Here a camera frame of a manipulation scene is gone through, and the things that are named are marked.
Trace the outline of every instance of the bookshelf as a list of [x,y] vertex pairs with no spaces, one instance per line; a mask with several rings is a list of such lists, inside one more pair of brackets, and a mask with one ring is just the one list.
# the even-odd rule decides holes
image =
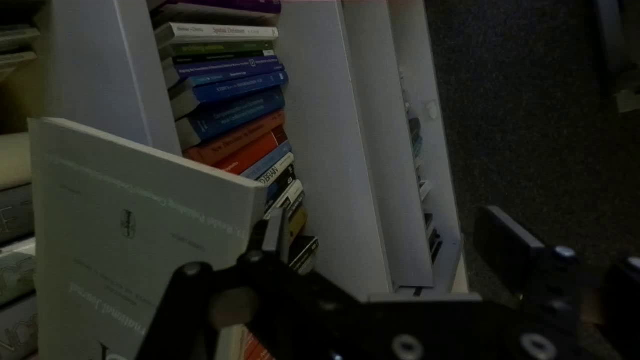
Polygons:
[[[462,235],[423,6],[284,3],[285,130],[306,186],[317,270],[359,300],[403,286],[463,291]],[[146,0],[55,3],[44,15],[40,115],[179,154]],[[419,202],[399,72],[421,122]],[[421,209],[444,249],[432,265]]]

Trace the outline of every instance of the blue book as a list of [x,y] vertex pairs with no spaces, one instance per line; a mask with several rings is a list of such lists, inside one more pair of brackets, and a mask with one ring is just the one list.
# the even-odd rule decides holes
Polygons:
[[277,56],[258,56],[258,58],[234,58],[234,60],[216,60],[216,63],[191,63],[191,65],[173,65],[171,58],[161,63],[165,89],[175,87],[179,80],[205,74],[205,72],[229,72],[240,69],[270,69],[279,65]]
[[235,79],[250,79],[250,77],[260,77],[265,72],[281,72],[281,71],[284,71],[284,66],[279,63],[272,63],[265,66],[243,66],[243,69],[235,69],[235,71],[191,74],[186,80],[181,80],[177,87],[173,87],[170,91],[170,94],[175,97],[179,92],[186,92],[190,89],[204,87],[204,84],[227,83],[227,80],[235,80]]
[[265,89],[277,89],[285,84],[285,80],[287,80],[285,72],[279,71],[279,72],[267,72],[267,74],[250,77],[250,79],[219,83],[219,84],[195,87],[177,94],[171,101],[171,111],[175,119],[181,119],[204,105],[219,105],[224,101],[232,101],[232,99],[260,92]]
[[175,122],[181,149],[191,149],[227,135],[240,126],[260,121],[284,108],[284,94],[279,89],[251,94],[248,99],[202,107],[186,119]]
[[275,166],[279,158],[284,158],[291,146],[287,143],[281,143],[277,149],[273,149],[267,157],[263,157],[260,163],[243,170],[240,177],[258,180],[265,170]]

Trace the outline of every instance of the orange book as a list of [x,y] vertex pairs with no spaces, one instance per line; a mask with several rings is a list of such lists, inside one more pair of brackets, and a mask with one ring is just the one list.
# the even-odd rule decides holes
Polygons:
[[258,122],[237,129],[227,136],[190,149],[184,153],[184,157],[193,163],[214,166],[216,163],[232,157],[234,153],[270,135],[273,129],[281,125],[284,125],[284,112],[273,112],[270,117],[263,117]]
[[272,151],[275,151],[281,143],[285,143],[285,132],[279,126],[214,166],[219,170],[232,173],[232,175],[241,175],[251,165],[256,165],[260,158],[263,158]]

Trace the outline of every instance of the gray floor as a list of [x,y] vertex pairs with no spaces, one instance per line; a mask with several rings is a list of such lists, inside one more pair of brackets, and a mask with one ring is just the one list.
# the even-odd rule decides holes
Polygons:
[[[590,3],[426,5],[467,241],[476,209],[497,204],[585,263],[640,254],[640,115],[604,94]],[[471,289],[508,300],[467,260]]]

